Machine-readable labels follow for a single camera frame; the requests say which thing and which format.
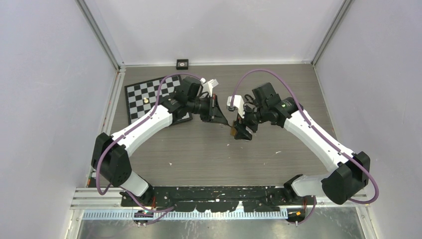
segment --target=checkered board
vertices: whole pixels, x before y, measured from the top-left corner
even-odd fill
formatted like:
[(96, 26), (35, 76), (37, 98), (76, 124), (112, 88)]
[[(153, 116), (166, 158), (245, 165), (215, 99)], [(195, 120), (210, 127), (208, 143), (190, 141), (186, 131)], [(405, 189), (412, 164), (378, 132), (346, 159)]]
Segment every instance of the checkered board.
[[(126, 105), (129, 124), (132, 124), (137, 119), (147, 114), (148, 111), (154, 107), (158, 85), (162, 79), (163, 77), (125, 86), (124, 89), (126, 93)], [(180, 81), (180, 76), (167, 78), (161, 86), (160, 97), (164, 97), (172, 93), (174, 88), (180, 85)], [(191, 119), (191, 113), (187, 113), (183, 118), (177, 120), (173, 124)]]

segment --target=gray wood tabletop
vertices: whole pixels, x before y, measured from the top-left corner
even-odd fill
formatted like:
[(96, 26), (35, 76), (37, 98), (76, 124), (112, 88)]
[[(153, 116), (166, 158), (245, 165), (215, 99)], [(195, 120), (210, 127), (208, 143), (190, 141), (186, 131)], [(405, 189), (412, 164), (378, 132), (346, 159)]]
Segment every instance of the gray wood tabletop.
[[(279, 74), (292, 88), (311, 117), (334, 136), (332, 125), (311, 65), (191, 66), (187, 72), (207, 80), (217, 79), (214, 92), (229, 122), (236, 114), (225, 103), (244, 73), (266, 68)], [(112, 133), (128, 126), (124, 86), (163, 77), (175, 67), (127, 68), (117, 103)], [(267, 73), (253, 73), (241, 84), (238, 95), (271, 82), (282, 99), (290, 96), (284, 86)], [(282, 185), (297, 174), (326, 173), (318, 158), (296, 137), (270, 123), (261, 124), (250, 142), (234, 140), (230, 128), (194, 119), (172, 125), (152, 136), (130, 158), (132, 169), (157, 186)]]

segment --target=small black box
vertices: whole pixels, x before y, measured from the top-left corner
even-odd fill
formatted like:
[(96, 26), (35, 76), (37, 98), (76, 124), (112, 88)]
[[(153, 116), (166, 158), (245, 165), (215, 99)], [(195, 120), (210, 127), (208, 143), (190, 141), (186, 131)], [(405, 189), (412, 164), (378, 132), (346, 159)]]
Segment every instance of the small black box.
[(189, 68), (188, 59), (178, 59), (176, 61), (176, 70), (187, 70)]

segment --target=robotic arm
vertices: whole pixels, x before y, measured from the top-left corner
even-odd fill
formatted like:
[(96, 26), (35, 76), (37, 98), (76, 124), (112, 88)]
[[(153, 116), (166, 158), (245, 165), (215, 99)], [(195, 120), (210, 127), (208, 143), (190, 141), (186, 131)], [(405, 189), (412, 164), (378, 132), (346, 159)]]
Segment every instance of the robotic arm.
[[(312, 125), (308, 125), (300, 113), (293, 98), (281, 100), (270, 83), (265, 83), (252, 90), (255, 99), (245, 95), (246, 103), (239, 95), (234, 96), (233, 107), (231, 97), (227, 100), (229, 111), (237, 110), (236, 121), (233, 122), (231, 134), (235, 139), (252, 140), (252, 132), (258, 125), (271, 122), (272, 125), (285, 128), (299, 138), (324, 164), (328, 173), (317, 176), (297, 175), (284, 184), (290, 200), (307, 195), (326, 195), (333, 202), (343, 204), (368, 184), (368, 177), (355, 164), (347, 160), (347, 154), (369, 171), (370, 159), (364, 152), (355, 154), (351, 149), (337, 142), (331, 135), (316, 124), (306, 110), (302, 110)], [(313, 128), (335, 144), (341, 151), (321, 138)]]
[(133, 129), (135, 125), (150, 117), (149, 114), (111, 136), (105, 133), (100, 134), (94, 146), (92, 167), (97, 168), (101, 154), (116, 138), (132, 130), (108, 151), (100, 165), (100, 172), (111, 185), (129, 190), (135, 196), (140, 197), (141, 202), (150, 201), (153, 196), (152, 186), (132, 171), (129, 157), (152, 135), (170, 126), (172, 122), (182, 118), (187, 112), (199, 114), (203, 122), (228, 125), (219, 108), (217, 95), (212, 93), (212, 89), (217, 85), (217, 80), (184, 78), (174, 93), (160, 99), (154, 115), (145, 123)]

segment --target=white wall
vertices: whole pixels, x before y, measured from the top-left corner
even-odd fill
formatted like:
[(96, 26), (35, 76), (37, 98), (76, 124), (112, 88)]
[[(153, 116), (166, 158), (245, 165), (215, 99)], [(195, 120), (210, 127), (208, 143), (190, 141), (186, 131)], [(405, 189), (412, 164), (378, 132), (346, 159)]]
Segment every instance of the white wall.
[(0, 238), (59, 239), (115, 78), (73, 0), (0, 7)]
[(88, 2), (116, 55), (133, 65), (310, 62), (343, 0)]
[(355, 0), (317, 65), (340, 140), (371, 156), (386, 239), (422, 237), (421, 12), (420, 0)]

